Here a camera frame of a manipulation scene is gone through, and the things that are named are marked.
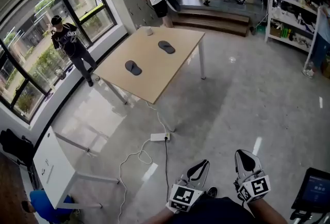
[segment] monitor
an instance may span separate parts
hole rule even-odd
[[[291,208],[315,213],[329,212],[330,173],[314,168],[307,169],[304,181]]]

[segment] metal shelving unit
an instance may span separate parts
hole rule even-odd
[[[317,29],[315,29],[314,33],[311,33],[310,31],[308,31],[306,29],[306,27],[304,25],[300,25],[297,23],[297,21],[295,20],[295,18],[293,18],[292,16],[281,16],[281,17],[274,17],[274,11],[273,11],[273,8],[272,8],[272,5],[273,5],[273,1],[274,0],[269,0],[268,2],[268,6],[269,6],[269,14],[268,14],[268,23],[267,23],[267,28],[266,28],[266,36],[265,36],[265,42],[267,42],[267,39],[268,38],[272,38],[272,39],[275,39],[275,40],[278,40],[278,41],[282,41],[284,43],[287,43],[287,44],[290,44],[292,46],[295,46],[299,49],[302,49],[306,52],[310,52],[310,48],[307,48],[305,45],[301,45],[295,41],[291,41],[289,40],[288,38],[280,38],[280,37],[277,37],[277,36],[273,36],[270,34],[270,25],[271,25],[271,20],[274,19],[274,20],[277,20],[277,21],[280,21],[282,23],[285,23],[287,25],[290,25],[294,28],[298,28],[300,29],[302,32],[305,32],[306,34],[306,38],[310,38],[312,39],[312,43],[311,43],[311,47],[313,47],[314,45],[314,42],[315,42],[315,38],[316,38],[316,33],[317,33]],[[319,17],[319,12],[313,10],[312,8],[306,6],[306,5],[303,5],[299,2],[297,2],[296,0],[281,0],[281,1],[285,1],[285,2],[288,2],[292,5],[295,5],[297,7],[300,7],[314,15],[317,16],[317,21],[318,21],[318,17]]]

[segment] table top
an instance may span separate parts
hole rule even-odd
[[[152,27],[153,34],[147,36],[145,28],[139,28],[120,44],[94,71],[102,79],[127,92],[155,104],[172,78],[191,55],[204,32]],[[175,53],[168,54],[158,42],[169,42]],[[142,69],[140,75],[133,75],[125,68],[128,60]]]
[[[57,141],[52,127],[49,127],[33,158],[42,187],[56,209],[68,195],[74,179],[75,169]]]

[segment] white cup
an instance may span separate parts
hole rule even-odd
[[[144,27],[144,30],[148,36],[153,34],[153,30],[151,29],[151,27]]]

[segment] black shorts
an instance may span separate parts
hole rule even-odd
[[[163,18],[167,15],[167,4],[165,0],[153,5],[153,8],[159,18]]]

